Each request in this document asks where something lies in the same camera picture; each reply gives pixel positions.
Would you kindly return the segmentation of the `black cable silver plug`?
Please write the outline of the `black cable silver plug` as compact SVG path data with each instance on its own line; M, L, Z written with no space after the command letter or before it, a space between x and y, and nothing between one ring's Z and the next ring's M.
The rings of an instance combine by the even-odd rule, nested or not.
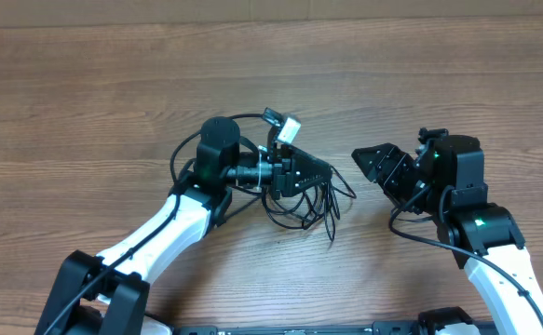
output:
M341 210L339 208L337 196L341 194L349 197L349 193L344 193L331 182L322 183L321 186L314 186L312 188L314 193L313 197L311 197L307 191L303 192L302 199L303 202L306 203L307 212L299 218L299 221L304 229L308 229L318 221L323 221L323 190L326 184L330 184L332 187L331 194L333 197L332 203L334 221L339 221L341 219Z

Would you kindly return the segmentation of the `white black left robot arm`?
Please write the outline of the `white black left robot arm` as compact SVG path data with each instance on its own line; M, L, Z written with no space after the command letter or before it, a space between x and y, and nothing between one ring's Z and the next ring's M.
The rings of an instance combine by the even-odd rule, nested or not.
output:
M330 187L331 166L292 146L300 124L271 114L270 142L257 147L234 116L213 117L197 132L195 158L175 176L163 207L95 256L77 250L62 263L36 326L38 334L170 334L146 313L151 285L188 247L225 221L237 186L273 198Z

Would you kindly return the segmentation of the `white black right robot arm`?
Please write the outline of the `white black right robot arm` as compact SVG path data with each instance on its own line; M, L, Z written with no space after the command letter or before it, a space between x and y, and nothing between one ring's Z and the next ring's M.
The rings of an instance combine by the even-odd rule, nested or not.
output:
M450 250L477 289L498 334L543 334L543 292L525 238L512 214L488 199L484 153L478 139L446 129L421 129L419 147L407 154L392 143L359 148L351 156L401 213L427 213L436 239L395 235Z

